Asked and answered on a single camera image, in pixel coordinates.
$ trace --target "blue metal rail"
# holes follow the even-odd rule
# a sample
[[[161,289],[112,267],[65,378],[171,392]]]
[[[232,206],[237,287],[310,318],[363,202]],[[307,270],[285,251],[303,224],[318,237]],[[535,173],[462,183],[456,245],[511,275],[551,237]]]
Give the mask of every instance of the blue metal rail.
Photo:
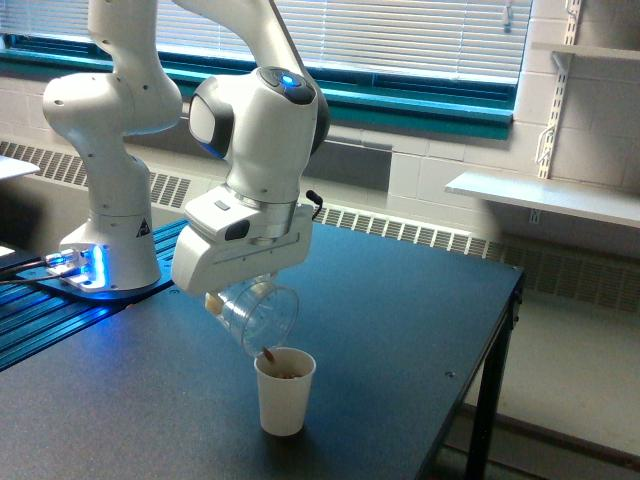
[[[179,221],[154,232],[158,262],[173,260],[178,235],[186,223]],[[126,304],[81,301],[38,286],[1,286],[0,371],[125,307]]]

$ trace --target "radiator vent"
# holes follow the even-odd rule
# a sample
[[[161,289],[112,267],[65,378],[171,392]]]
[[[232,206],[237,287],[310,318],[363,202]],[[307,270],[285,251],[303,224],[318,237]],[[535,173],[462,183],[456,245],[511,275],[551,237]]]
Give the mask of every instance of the radiator vent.
[[[87,172],[80,157],[10,142],[0,142],[0,155],[33,163],[40,168],[37,177],[87,187]],[[151,203],[182,209],[191,180],[151,172],[149,181]]]
[[[449,252],[519,266],[527,288],[624,312],[640,308],[640,267],[590,253],[558,253],[558,247],[507,239],[495,242],[460,230],[326,205],[317,220],[326,225],[394,238]]]

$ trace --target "metal shelf bracket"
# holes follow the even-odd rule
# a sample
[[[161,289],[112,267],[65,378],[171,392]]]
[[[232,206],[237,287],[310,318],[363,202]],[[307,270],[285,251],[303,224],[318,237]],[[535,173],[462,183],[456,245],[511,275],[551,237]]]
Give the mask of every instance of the metal shelf bracket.
[[[569,15],[567,21],[567,30],[564,37],[564,45],[575,45],[576,34],[578,32],[578,23],[580,21],[580,10],[583,0],[566,0],[565,9]],[[535,161],[539,165],[538,177],[548,179],[551,172],[551,161],[555,150],[556,139],[558,137],[558,128],[560,126],[560,116],[562,114],[562,106],[564,105],[564,97],[567,91],[567,81],[569,80],[569,71],[571,69],[572,54],[553,52],[552,58],[558,67],[558,78],[556,81],[556,89],[551,104],[551,112],[547,128],[538,137],[538,148],[536,151]]]

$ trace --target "wall shelf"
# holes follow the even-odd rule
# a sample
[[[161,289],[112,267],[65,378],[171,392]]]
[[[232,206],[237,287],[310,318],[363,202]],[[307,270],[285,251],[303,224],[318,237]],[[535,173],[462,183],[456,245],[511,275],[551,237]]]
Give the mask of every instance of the wall shelf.
[[[40,169],[29,162],[14,160],[0,155],[0,180],[21,177],[30,173],[39,172]]]
[[[556,43],[533,42],[532,48],[549,50],[554,54],[558,66],[567,70],[569,58],[583,57],[601,60],[626,60],[640,62],[640,51],[620,50],[617,48],[591,47],[586,45],[561,45]]]
[[[640,228],[640,195],[517,174],[465,172],[445,190],[507,205]]]

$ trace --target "table leg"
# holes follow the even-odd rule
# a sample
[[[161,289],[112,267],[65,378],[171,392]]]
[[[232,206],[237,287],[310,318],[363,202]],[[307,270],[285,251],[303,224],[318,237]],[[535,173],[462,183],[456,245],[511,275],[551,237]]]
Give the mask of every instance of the table leg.
[[[484,361],[480,395],[478,396],[478,406],[476,408],[473,433],[471,435],[471,446],[469,447],[469,458],[467,460],[467,470],[465,474],[465,479],[467,480],[480,480],[484,478],[484,471],[489,458],[491,433],[498,410],[502,377],[507,361],[507,353],[509,351],[511,330],[513,329],[515,320],[514,308],[510,308],[510,312],[507,315],[498,337]]]

